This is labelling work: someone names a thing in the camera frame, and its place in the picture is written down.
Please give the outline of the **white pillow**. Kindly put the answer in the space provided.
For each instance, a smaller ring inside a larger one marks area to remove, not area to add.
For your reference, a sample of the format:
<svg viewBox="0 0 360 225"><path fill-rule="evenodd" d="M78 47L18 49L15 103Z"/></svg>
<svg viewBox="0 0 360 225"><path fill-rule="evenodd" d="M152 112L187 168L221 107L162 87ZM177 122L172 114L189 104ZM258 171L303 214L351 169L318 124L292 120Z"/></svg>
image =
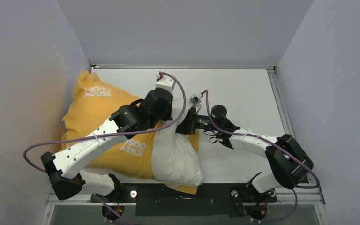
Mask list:
<svg viewBox="0 0 360 225"><path fill-rule="evenodd" d="M151 153L151 169L155 179L171 185L199 186L204 175L198 158L199 133L184 135L176 133L177 126L184 121L193 103L186 100L186 108L181 118L172 125L162 121L164 127L154 133Z"/></svg>

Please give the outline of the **yellow and blue pillowcase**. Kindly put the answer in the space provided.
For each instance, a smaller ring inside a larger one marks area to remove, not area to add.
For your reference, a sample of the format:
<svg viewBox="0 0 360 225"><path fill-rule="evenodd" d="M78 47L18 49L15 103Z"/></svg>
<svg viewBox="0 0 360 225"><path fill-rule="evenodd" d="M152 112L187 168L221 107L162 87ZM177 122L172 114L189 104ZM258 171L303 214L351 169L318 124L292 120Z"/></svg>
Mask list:
<svg viewBox="0 0 360 225"><path fill-rule="evenodd" d="M110 121L121 106L139 97L100 80L97 74L82 71L72 89L72 103L62 118L66 132L62 150L69 150L74 139L88 137L98 143L112 139L119 127ZM192 107L190 100L174 99L172 120L158 122L152 132L137 134L103 153L86 165L92 173L114 173L121 182L158 181L167 187L196 194L204 175L198 159L199 134L176 131Z"/></svg>

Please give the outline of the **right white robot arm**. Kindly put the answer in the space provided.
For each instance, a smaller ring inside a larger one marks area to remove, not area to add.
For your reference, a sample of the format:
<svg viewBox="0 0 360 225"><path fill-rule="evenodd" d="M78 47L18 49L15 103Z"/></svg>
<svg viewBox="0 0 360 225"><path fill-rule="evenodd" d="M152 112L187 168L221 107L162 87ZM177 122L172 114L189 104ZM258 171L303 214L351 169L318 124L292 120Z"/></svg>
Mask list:
<svg viewBox="0 0 360 225"><path fill-rule="evenodd" d="M253 201L270 196L275 188L296 188L314 168L312 160L292 135L275 137L247 132L227 118L223 105L213 106L209 115L199 115L191 108L176 132L194 135L198 129L212 132L211 137L227 148L245 150L268 161L270 168L258 172L246 184L247 197Z"/></svg>

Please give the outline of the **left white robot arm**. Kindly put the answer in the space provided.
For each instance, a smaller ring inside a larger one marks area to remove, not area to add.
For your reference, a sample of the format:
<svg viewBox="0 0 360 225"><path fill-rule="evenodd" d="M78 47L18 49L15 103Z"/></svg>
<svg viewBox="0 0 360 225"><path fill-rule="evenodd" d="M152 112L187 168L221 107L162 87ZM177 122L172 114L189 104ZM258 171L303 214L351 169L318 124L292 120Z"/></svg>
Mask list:
<svg viewBox="0 0 360 225"><path fill-rule="evenodd" d="M73 139L74 145L44 153L41 161L57 198L67 200L84 190L118 200L121 182L112 174L87 172L85 166L115 145L151 133L158 122L172 120L172 104L173 91L156 87L144 99L121 106L86 137Z"/></svg>

